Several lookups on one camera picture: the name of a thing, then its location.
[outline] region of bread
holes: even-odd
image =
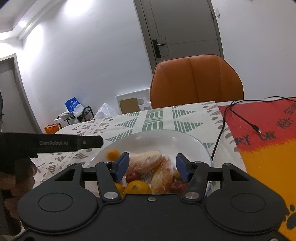
[[[153,194],[169,193],[174,178],[175,166],[168,156],[163,156],[160,165],[154,170],[151,189]]]
[[[147,151],[139,154],[130,153],[130,163],[126,174],[138,172],[140,174],[149,173],[161,162],[161,153],[159,151]]]

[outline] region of brown cardboard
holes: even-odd
[[[120,100],[119,104],[122,114],[140,111],[137,98]]]

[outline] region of door frame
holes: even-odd
[[[151,38],[150,38],[149,29],[148,29],[148,26],[147,26],[143,6],[142,6],[142,3],[141,3],[141,0],[133,0],[133,2],[134,2],[134,6],[135,6],[135,9],[136,9],[137,15],[138,15],[138,20],[139,20],[139,23],[140,23],[144,43],[145,43],[145,46],[146,46],[146,51],[147,51],[148,59],[149,59],[149,62],[150,62],[150,67],[151,67],[152,73],[154,73],[154,69],[156,67],[156,56],[154,54],[153,43],[152,43]],[[216,14],[215,14],[215,11],[214,11],[211,0],[207,0],[207,2],[208,2],[208,5],[210,7],[210,11],[212,13],[212,16],[214,18],[214,26],[215,26],[216,35],[217,35],[220,56],[221,56],[222,59],[224,59],[221,36],[220,36],[220,32],[219,32],[219,27],[218,27]]]
[[[19,66],[18,66],[18,62],[17,62],[17,54],[14,53],[14,54],[6,56],[4,58],[0,58],[0,64],[3,63],[3,61],[10,61],[10,60],[13,60],[13,62],[14,62],[14,69],[12,70],[12,72],[13,72],[13,75],[15,78],[15,84],[17,86],[17,91],[20,95],[25,112],[28,116],[28,119],[29,119],[35,133],[40,134],[40,133],[42,133],[42,131],[40,129],[40,126],[38,125],[38,122],[35,118],[35,115],[34,115],[32,109],[31,109],[28,97],[26,95],[24,85],[22,83],[22,78],[20,75],[20,70],[19,70]]]

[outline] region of red and orange cloth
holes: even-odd
[[[220,107],[224,113],[226,106]],[[247,172],[285,200],[289,209],[279,231],[296,240],[296,102],[238,104],[239,115],[261,128],[261,134],[228,111],[226,122]]]

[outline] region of blue plastic bag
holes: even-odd
[[[72,113],[76,118],[80,116],[83,112],[84,107],[79,103],[79,101],[74,97],[69,99],[65,103],[68,111]]]

